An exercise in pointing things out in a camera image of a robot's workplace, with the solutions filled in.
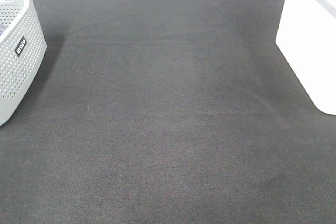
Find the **white storage bin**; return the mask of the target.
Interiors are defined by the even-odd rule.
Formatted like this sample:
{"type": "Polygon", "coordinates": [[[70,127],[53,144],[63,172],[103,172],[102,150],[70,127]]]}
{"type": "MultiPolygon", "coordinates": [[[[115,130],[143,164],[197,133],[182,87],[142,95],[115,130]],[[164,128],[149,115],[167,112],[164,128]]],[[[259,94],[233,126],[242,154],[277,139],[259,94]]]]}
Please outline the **white storage bin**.
{"type": "Polygon", "coordinates": [[[335,0],[285,0],[276,45],[318,110],[335,114],[335,0]]]}

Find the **black fabric table mat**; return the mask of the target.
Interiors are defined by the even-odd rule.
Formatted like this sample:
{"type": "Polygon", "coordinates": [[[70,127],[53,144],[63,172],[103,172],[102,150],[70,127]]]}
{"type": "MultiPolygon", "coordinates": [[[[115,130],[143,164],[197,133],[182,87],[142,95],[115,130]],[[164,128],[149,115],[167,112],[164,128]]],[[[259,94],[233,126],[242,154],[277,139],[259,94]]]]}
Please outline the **black fabric table mat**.
{"type": "Polygon", "coordinates": [[[335,117],[275,44],[283,3],[34,0],[1,223],[335,223],[335,117]]]}

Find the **blue cloth in basket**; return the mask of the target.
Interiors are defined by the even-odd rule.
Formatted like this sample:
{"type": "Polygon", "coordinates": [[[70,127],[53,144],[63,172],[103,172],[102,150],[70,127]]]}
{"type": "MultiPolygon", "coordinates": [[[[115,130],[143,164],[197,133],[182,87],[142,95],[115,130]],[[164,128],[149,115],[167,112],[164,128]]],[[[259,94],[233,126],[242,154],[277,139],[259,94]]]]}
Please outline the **blue cloth in basket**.
{"type": "Polygon", "coordinates": [[[7,26],[0,23],[0,35],[2,35],[4,33],[4,31],[6,30],[7,26]]]}

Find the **grey perforated laundry basket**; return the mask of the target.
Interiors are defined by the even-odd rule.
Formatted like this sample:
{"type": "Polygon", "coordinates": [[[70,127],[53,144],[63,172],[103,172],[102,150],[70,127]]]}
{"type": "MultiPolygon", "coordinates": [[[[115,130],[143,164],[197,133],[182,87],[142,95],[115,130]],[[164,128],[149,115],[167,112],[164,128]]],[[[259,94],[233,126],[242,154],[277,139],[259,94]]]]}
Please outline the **grey perforated laundry basket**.
{"type": "Polygon", "coordinates": [[[1,124],[25,96],[47,49],[33,0],[2,0],[1,124]]]}

